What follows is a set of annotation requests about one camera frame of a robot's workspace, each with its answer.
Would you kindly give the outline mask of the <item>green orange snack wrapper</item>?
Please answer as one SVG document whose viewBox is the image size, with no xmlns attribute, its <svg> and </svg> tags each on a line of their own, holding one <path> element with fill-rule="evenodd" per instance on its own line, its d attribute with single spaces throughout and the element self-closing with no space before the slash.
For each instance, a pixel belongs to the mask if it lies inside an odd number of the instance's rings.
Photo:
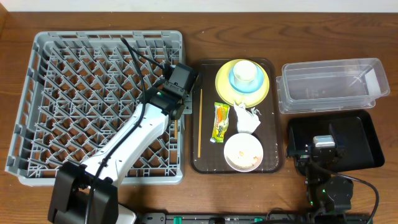
<svg viewBox="0 0 398 224">
<path fill-rule="evenodd" d="M 224 135 L 229 125 L 229 105 L 215 102 L 215 120 L 210 141 L 223 143 Z"/>
</svg>

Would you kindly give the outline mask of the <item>white napkin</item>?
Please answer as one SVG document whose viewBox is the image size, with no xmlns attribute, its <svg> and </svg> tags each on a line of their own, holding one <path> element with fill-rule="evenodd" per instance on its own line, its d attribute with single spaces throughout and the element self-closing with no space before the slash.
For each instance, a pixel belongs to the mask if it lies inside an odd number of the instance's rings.
<svg viewBox="0 0 398 224">
<path fill-rule="evenodd" d="M 237 116 L 238 133 L 252 134 L 260 125 L 261 122 L 258 115 L 261 115 L 261 113 L 255 107 L 247 110 L 244 103 L 240 105 L 235 103 L 234 110 Z"/>
</svg>

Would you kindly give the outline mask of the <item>white bowl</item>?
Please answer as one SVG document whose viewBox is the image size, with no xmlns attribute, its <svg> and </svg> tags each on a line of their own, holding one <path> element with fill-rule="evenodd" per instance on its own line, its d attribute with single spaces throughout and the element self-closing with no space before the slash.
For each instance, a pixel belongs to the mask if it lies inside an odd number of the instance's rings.
<svg viewBox="0 0 398 224">
<path fill-rule="evenodd" d="M 238 133 L 224 144 L 223 154 L 230 168 L 238 172 L 251 172 L 261 164 L 264 151 L 260 141 L 252 134 Z"/>
</svg>

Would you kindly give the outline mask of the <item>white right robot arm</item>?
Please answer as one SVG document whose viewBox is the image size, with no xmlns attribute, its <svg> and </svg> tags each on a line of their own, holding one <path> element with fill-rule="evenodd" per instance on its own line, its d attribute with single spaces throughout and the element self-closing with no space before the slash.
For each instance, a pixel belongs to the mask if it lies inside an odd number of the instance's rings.
<svg viewBox="0 0 398 224">
<path fill-rule="evenodd" d="M 287 157 L 306 177 L 307 198 L 312 206 L 307 219 L 312 223 L 320 217 L 343 215 L 351 208 L 353 181 L 328 170 L 345 150 L 331 126 L 328 131 L 326 135 L 310 136 L 289 127 Z"/>
</svg>

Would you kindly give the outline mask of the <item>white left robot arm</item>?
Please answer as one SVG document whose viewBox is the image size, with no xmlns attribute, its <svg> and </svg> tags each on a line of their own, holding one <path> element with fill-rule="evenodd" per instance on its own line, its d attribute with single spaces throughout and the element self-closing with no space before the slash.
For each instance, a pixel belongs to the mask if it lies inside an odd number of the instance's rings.
<svg viewBox="0 0 398 224">
<path fill-rule="evenodd" d="M 51 223 L 135 223 L 137 215 L 118 202 L 118 188 L 141 154 L 172 120 L 181 117 L 193 81 L 166 81 L 144 92 L 128 122 L 107 145 L 80 165 L 64 163 L 55 178 Z"/>
</svg>

